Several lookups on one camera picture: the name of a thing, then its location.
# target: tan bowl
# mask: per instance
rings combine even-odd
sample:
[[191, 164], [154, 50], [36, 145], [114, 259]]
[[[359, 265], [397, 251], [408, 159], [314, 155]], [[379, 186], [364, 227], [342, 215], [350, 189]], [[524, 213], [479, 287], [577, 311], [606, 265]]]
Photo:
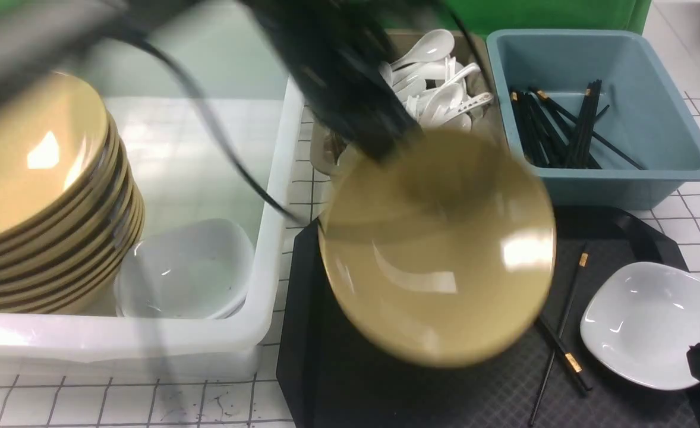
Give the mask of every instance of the tan bowl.
[[135, 221], [137, 222], [136, 228], [134, 229], [133, 234], [130, 236], [127, 243], [125, 243], [124, 248], [116, 253], [117, 257], [110, 262], [109, 265], [100, 270], [101, 274], [94, 278], [94, 280], [91, 281], [91, 284], [85, 285], [77, 293], [74, 293], [74, 295], [63, 299], [60, 306], [57, 306], [56, 308], [53, 306], [46, 306], [46, 308], [37, 309], [35, 313], [77, 314], [78, 312], [86, 309], [90, 304], [94, 303], [94, 300], [99, 297], [100, 293], [105, 292], [105, 287], [109, 287], [113, 284], [125, 253], [127, 253], [129, 249], [141, 238], [141, 233], [144, 231], [144, 202], [142, 200], [137, 201]]
[[51, 308], [56, 308], [70, 301], [73, 296], [81, 296], [87, 292], [89, 287], [93, 285], [94, 279], [100, 277], [100, 274], [106, 269], [113, 260], [122, 259], [122, 254], [125, 254], [127, 243], [130, 241], [130, 236], [133, 236], [133, 230], [136, 228], [136, 220], [138, 219], [138, 203], [137, 200], [130, 198], [130, 210], [127, 210], [122, 215], [124, 224], [122, 228], [112, 228], [105, 231], [103, 235], [108, 237], [108, 243], [112, 247], [112, 253], [108, 259], [104, 260], [100, 265], [95, 266], [92, 271], [89, 271], [84, 276], [76, 279], [70, 284], [66, 284], [59, 289], [52, 289], [45, 295], [39, 295], [36, 298], [29, 298], [25, 301], [16, 303], [15, 295], [12, 295], [9, 301], [0, 304], [1, 313], [46, 313]]
[[83, 187], [107, 132], [99, 94], [60, 73], [0, 109], [0, 241], [50, 216]]
[[62, 229], [70, 225], [70, 222], [76, 216], [70, 217], [70, 214], [81, 205], [84, 198], [89, 195], [101, 195], [105, 192], [108, 184], [112, 182], [114, 170], [118, 158], [118, 135], [117, 128], [112, 120], [110, 119], [110, 127], [108, 130], [108, 137], [105, 141], [105, 148], [100, 155], [99, 161], [95, 162], [95, 168], [89, 171], [89, 179], [86, 181], [84, 186], [78, 190], [72, 198], [62, 201], [64, 205], [55, 209], [55, 206], [48, 208], [48, 211], [52, 211], [51, 215], [43, 219], [39, 223], [31, 224], [30, 227], [24, 228], [25, 230], [12, 235], [4, 241], [0, 241], [0, 254], [5, 254], [12, 251], [16, 254], [17, 247], [23, 246], [23, 244], [29, 242], [31, 239], [36, 238], [42, 233], [46, 233], [51, 228]]
[[342, 311], [413, 363], [467, 366], [502, 352], [551, 285], [556, 225], [543, 183], [466, 133], [426, 130], [383, 166], [360, 156], [322, 223]]
[[[130, 209], [135, 204], [133, 189], [133, 182], [129, 178], [125, 179], [124, 186], [122, 186], [122, 190], [120, 192], [121, 196], [115, 205], [115, 211], [117, 214], [113, 221], [103, 223], [103, 225], [106, 225], [106, 227], [99, 231], [97, 240], [101, 243], [101, 247], [95, 248], [91, 254], [83, 254], [85, 251], [92, 249], [91, 246], [84, 243], [79, 248], [71, 251], [71, 259], [76, 258], [78, 260], [82, 260], [82, 263], [75, 265], [72, 270], [59, 275], [54, 279], [42, 282], [42, 284], [36, 285], [35, 287], [0, 292], [0, 308], [10, 306], [10, 304], [19, 303], [20, 301], [30, 301], [38, 296], [53, 292], [53, 290], [62, 289], [73, 280], [81, 278], [83, 274], [87, 272], [87, 269], [82, 269], [82, 266], [94, 266], [94, 263], [92, 262], [100, 260], [98, 255], [109, 255], [114, 252], [114, 238], [111, 238], [111, 235], [115, 236], [119, 233], [126, 233], [130, 230], [128, 219], [131, 214]], [[63, 260], [63, 262], [70, 262], [71, 259]]]
[[[138, 193], [138, 187], [134, 187], [133, 197], [139, 198], [139, 200], [143, 204], [141, 194]], [[117, 225], [115, 225], [115, 228], [120, 230], [127, 230], [129, 227], [130, 225], [124, 221], [120, 221], [117, 223]], [[24, 293], [29, 292], [29, 290], [37, 291], [37, 294], [32, 295], [39, 295], [51, 289], [58, 289], [60, 287], [64, 287], [64, 285], [69, 284], [70, 282], [73, 282], [76, 279], [81, 278], [82, 276], [87, 274], [98, 263], [103, 263], [103, 261], [105, 261], [106, 258], [109, 257], [113, 252], [113, 243], [111, 241], [103, 242], [102, 246], [99, 247], [99, 249], [95, 250], [94, 253], [89, 254], [86, 257], [86, 259], [82, 260], [82, 263], [78, 263], [77, 265], [73, 266], [71, 269], [67, 270], [65, 273], [57, 276], [56, 278], [39, 282], [38, 284], [30, 285], [29, 287], [17, 287], [17, 284], [15, 282], [0, 285], [0, 298], [8, 298], [8, 294], [10, 293], [14, 293], [15, 295], [22, 295]]]
[[101, 199], [94, 195], [83, 201], [84, 204], [94, 209], [92, 213], [87, 215], [86, 222], [78, 225], [75, 231], [71, 231], [57, 244], [40, 254], [0, 270], [0, 285], [2, 282], [15, 282], [16, 285], [26, 287], [26, 285], [38, 284], [41, 279], [51, 279], [80, 262], [75, 257], [70, 257], [68, 253], [72, 253], [81, 244], [86, 242], [87, 247], [91, 250], [99, 246], [100, 241], [92, 240], [92, 238], [103, 230], [103, 221], [119, 218], [114, 212], [116, 207], [113, 204], [119, 197], [121, 189], [124, 188], [124, 182], [129, 179], [125, 149], [122, 145], [119, 146], [119, 149], [122, 155], [118, 159], [119, 170], [111, 184], [112, 188], [108, 189], [105, 195], [101, 195]]

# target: gold chopstick band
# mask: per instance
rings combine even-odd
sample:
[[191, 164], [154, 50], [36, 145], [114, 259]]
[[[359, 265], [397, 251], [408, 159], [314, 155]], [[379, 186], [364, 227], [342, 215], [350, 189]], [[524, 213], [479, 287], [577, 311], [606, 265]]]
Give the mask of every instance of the gold chopstick band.
[[573, 357], [572, 353], [567, 352], [564, 354], [564, 357], [567, 357], [567, 361], [570, 363], [572, 368], [575, 369], [576, 373], [583, 371], [583, 368], [580, 367], [578, 361], [575, 360], [575, 357]]

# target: stack of bowls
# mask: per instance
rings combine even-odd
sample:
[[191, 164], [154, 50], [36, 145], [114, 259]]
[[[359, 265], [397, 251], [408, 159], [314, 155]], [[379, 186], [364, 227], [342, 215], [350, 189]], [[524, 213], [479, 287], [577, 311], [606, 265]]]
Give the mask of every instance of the stack of bowls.
[[143, 225], [124, 144], [91, 86], [53, 74], [0, 109], [0, 312], [86, 308]]

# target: white bowl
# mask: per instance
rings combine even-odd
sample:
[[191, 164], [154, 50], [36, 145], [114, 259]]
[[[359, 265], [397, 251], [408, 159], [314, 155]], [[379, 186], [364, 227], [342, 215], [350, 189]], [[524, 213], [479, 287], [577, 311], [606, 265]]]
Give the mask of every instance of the white bowl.
[[238, 224], [209, 219], [151, 236], [125, 255], [114, 291], [125, 317], [220, 319], [247, 296], [254, 248]]
[[685, 353], [700, 342], [700, 278], [657, 263], [627, 265], [595, 293], [580, 334], [627, 380], [665, 391], [696, 385]]

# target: plastic bin rim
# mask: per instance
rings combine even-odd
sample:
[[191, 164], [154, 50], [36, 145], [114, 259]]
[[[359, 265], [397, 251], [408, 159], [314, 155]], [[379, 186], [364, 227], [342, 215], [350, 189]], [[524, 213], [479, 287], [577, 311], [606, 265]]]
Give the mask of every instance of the plastic bin rim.
[[[533, 35], [533, 36], [584, 36], [584, 35], [597, 35], [597, 36], [621, 36], [627, 37], [630, 40], [634, 40], [636, 43], [640, 44], [646, 54], [649, 62], [656, 68], [657, 75], [662, 82], [667, 94], [670, 99], [676, 104], [678, 109], [682, 111], [683, 122], [689, 128], [690, 136], [696, 141], [700, 141], [700, 129], [695, 122], [688, 122], [685, 117], [692, 117], [685, 106], [685, 101], [683, 101], [682, 96], [679, 94], [675, 83], [671, 81], [668, 72], [664, 68], [661, 60], [643, 36], [636, 33], [627, 32], [626, 30], [572, 30], [572, 29], [517, 29], [517, 30], [498, 30], [497, 32], [491, 33], [488, 36], [488, 56], [497, 56], [497, 59], [491, 59], [491, 66], [493, 68], [493, 76], [495, 79], [495, 87], [497, 92], [497, 99], [500, 103], [500, 113], [503, 115], [504, 127], [506, 129], [506, 137], [508, 141], [509, 150], [513, 155], [516, 154], [515, 144], [511, 141], [519, 141], [519, 135], [516, 133], [515, 127], [508, 127], [506, 124], [513, 124], [515, 121], [513, 116], [513, 109], [511, 108], [508, 86], [505, 78], [505, 73], [503, 70], [503, 63], [499, 57], [499, 49], [497, 48], [497, 43], [502, 36], [521, 36], [521, 35]], [[561, 168], [538, 168], [535, 165], [530, 165], [529, 162], [525, 161], [526, 166], [532, 171], [533, 174], [540, 178], [576, 178], [576, 179], [605, 179], [609, 181], [614, 180], [662, 180], [662, 181], [700, 181], [700, 168], [695, 170], [645, 170], [640, 171], [636, 169], [617, 169], [617, 170], [587, 170], [587, 169], [561, 169]]]

